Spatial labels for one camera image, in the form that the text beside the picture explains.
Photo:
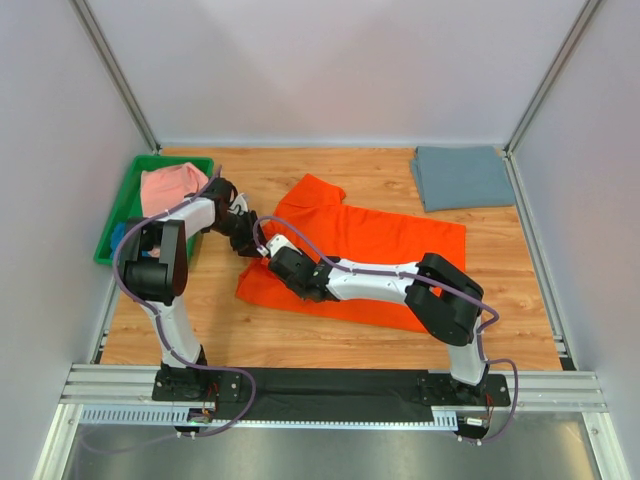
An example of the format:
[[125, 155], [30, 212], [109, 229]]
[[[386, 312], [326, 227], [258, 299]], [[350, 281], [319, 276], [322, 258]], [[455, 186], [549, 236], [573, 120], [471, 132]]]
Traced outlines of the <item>orange t shirt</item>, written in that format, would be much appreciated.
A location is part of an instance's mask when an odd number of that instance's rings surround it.
[[[465, 270], [463, 225], [388, 213], [343, 203], [338, 186], [307, 174], [278, 203], [274, 215], [287, 221], [328, 256], [362, 263], [417, 262], [426, 253]], [[300, 299], [263, 260], [240, 274], [236, 297], [249, 304], [411, 332], [425, 331], [406, 305], [373, 300], [315, 303]]]

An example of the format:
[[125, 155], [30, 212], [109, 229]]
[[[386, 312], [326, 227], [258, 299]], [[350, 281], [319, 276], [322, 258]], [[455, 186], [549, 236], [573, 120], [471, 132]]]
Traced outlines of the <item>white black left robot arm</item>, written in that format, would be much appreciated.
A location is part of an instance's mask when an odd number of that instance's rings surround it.
[[257, 214], [248, 197], [228, 193], [189, 196], [149, 218], [134, 218], [113, 257], [121, 291], [152, 321], [161, 346], [161, 364], [152, 398], [157, 401], [211, 401], [215, 373], [207, 369], [204, 347], [188, 319], [183, 294], [187, 286], [187, 243], [214, 231], [229, 238], [240, 256], [258, 254], [252, 236]]

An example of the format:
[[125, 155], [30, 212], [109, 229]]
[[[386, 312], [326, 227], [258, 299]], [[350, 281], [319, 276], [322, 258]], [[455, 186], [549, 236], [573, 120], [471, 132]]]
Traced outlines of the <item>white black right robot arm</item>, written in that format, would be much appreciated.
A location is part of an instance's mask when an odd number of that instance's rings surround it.
[[323, 258], [316, 262], [291, 247], [274, 254], [269, 269], [304, 300], [371, 300], [405, 306], [427, 333], [447, 346], [450, 390], [461, 400], [486, 392], [488, 361], [479, 352], [478, 328], [487, 309], [484, 291], [444, 257], [417, 263], [363, 264]]

